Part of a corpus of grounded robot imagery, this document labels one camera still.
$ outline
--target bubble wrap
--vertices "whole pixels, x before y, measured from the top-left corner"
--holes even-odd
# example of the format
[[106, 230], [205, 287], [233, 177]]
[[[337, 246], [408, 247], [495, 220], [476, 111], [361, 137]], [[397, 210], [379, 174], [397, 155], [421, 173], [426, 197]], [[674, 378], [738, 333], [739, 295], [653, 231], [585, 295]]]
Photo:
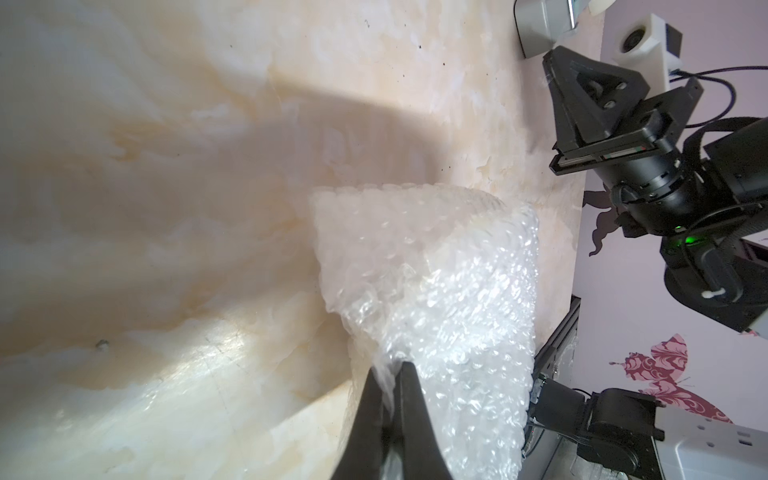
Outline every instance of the bubble wrap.
[[391, 405], [393, 374], [414, 362], [454, 479], [516, 478], [535, 353], [533, 210], [448, 185], [317, 190], [310, 203], [320, 288], [353, 338], [353, 371], [356, 357], [372, 364]]

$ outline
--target pink butterfly decal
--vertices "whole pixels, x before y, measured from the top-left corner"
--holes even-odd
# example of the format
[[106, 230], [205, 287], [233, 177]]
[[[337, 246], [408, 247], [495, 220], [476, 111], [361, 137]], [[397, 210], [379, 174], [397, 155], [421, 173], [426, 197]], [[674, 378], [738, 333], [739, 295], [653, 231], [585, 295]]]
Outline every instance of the pink butterfly decal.
[[680, 387], [677, 382], [688, 364], [688, 347], [680, 335], [674, 335], [666, 342], [650, 348], [650, 357], [642, 353], [630, 353], [621, 365], [627, 377], [638, 382], [649, 382], [650, 388], [640, 393], [655, 396], [668, 405], [697, 413], [708, 419], [733, 423], [716, 406], [695, 393]]

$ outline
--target table surface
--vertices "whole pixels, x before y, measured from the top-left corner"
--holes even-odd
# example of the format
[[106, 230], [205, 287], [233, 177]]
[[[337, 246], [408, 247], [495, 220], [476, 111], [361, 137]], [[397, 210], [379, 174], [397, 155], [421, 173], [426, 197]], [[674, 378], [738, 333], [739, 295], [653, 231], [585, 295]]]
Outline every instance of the table surface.
[[[533, 204], [543, 343], [584, 178], [548, 170], [513, 4], [0, 6], [3, 477], [327, 478], [350, 367], [317, 288], [318, 185]], [[602, 17], [579, 22], [564, 42], [597, 58]]]

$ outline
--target butterfly decal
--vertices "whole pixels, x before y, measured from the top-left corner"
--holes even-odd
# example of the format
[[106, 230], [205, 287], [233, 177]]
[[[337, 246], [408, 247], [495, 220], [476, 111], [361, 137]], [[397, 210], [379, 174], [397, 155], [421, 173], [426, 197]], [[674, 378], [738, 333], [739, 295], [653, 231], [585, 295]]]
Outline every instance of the butterfly decal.
[[581, 202], [582, 207], [591, 205], [592, 207], [603, 210], [598, 214], [594, 230], [592, 230], [594, 251], [589, 253], [590, 257], [597, 255], [600, 253], [600, 250], [603, 250], [603, 240], [605, 240], [605, 237], [607, 237], [609, 233], [618, 230], [619, 227], [616, 223], [616, 219], [619, 217], [619, 210], [611, 203], [611, 193], [608, 191], [608, 188], [605, 186], [603, 186], [603, 188], [604, 190], [601, 191], [585, 191], [584, 199]]
[[624, 362], [609, 363], [623, 366], [628, 378], [649, 382], [649, 388], [640, 390], [640, 393], [655, 396], [668, 405], [708, 419], [733, 423], [716, 406], [678, 385], [688, 363], [688, 347], [683, 337], [678, 334], [666, 342], [652, 346], [650, 356], [630, 353]]

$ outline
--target black cable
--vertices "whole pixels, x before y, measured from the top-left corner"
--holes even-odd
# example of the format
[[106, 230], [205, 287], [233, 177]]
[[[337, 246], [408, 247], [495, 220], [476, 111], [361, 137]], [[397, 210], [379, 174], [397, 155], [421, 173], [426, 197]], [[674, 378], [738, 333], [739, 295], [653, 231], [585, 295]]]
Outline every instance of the black cable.
[[744, 65], [743, 67], [726, 67], [726, 68], [715, 68], [713, 70], [707, 70], [707, 71], [700, 71], [698, 73], [690, 73], [683, 70], [676, 70], [673, 71], [672, 74], [678, 75], [678, 78], [673, 78], [670, 80], [671, 82], [684, 80], [685, 78], [690, 77], [696, 77], [699, 80], [704, 81], [713, 81], [719, 84], [725, 85], [728, 90], [730, 91], [730, 103], [728, 104], [728, 107], [723, 111], [723, 113], [717, 115], [715, 118], [712, 118], [709, 121], [700, 122], [698, 124], [692, 124], [692, 125], [686, 125], [685, 128], [698, 128], [703, 127], [704, 125], [710, 123], [711, 121], [720, 120], [721, 118], [725, 117], [730, 113], [731, 110], [733, 110], [733, 106], [736, 104], [736, 88], [731, 84], [729, 81], [723, 80], [722, 78], [715, 78], [715, 77], [707, 77], [707, 75], [713, 74], [713, 73], [724, 73], [727, 71], [755, 71], [755, 70], [764, 70], [768, 71], [768, 65]]
[[745, 204], [729, 205], [728, 207], [723, 207], [723, 208], [718, 208], [717, 210], [712, 210], [708, 214], [699, 217], [698, 220], [693, 222], [690, 225], [690, 227], [688, 227], [688, 233], [690, 235], [690, 233], [696, 229], [696, 227], [699, 225], [699, 223], [705, 221], [708, 218], [714, 217], [715, 215], [719, 215], [719, 214], [721, 214], [723, 212], [727, 212], [728, 210], [733, 210], [734, 208], [753, 207], [755, 205], [761, 205], [761, 204], [765, 204], [765, 203], [768, 203], [768, 200], [760, 200], [760, 201], [756, 201], [756, 202], [747, 202]]
[[686, 125], [685, 128], [699, 128], [699, 127], [703, 127], [706, 124], [712, 123], [713, 121], [718, 121], [721, 118], [723, 118], [726, 115], [728, 115], [730, 113], [730, 111], [733, 110], [733, 107], [736, 105], [736, 88], [728, 80], [723, 80], [722, 78], [707, 77], [706, 75], [702, 75], [702, 74], [698, 74], [698, 73], [690, 73], [690, 72], [683, 71], [683, 70], [677, 70], [677, 71], [675, 71], [673, 73], [675, 75], [678, 75], [678, 77], [677, 78], [673, 78], [672, 80], [670, 80], [670, 83], [671, 82], [675, 82], [675, 81], [685, 80], [685, 79], [691, 78], [691, 77], [695, 77], [695, 78], [698, 78], [699, 80], [702, 80], [702, 81], [712, 81], [712, 82], [715, 82], [715, 83], [719, 83], [719, 84], [725, 85], [726, 88], [728, 88], [728, 91], [730, 92], [730, 102], [728, 103], [728, 106], [726, 107], [726, 109], [723, 110], [719, 115], [717, 115], [716, 117], [712, 117], [710, 120], [707, 120], [707, 121], [703, 121], [703, 122], [700, 122], [700, 123], [697, 123], [697, 124]]
[[743, 67], [715, 68], [714, 70], [700, 71], [697, 73], [697, 75], [709, 75], [713, 73], [723, 73], [725, 71], [742, 71], [742, 70], [768, 70], [768, 65], [745, 65]]
[[589, 441], [587, 439], [577, 439], [577, 438], [574, 438], [574, 437], [570, 436], [568, 433], [564, 433], [561, 430], [557, 430], [557, 429], [553, 429], [551, 427], [544, 426], [541, 423], [529, 422], [526, 425], [530, 425], [530, 426], [533, 426], [533, 427], [539, 427], [540, 429], [549, 430], [550, 432], [555, 432], [558, 435], [564, 436], [566, 439], [571, 440], [573, 443], [577, 443], [579, 445], [589, 445]]

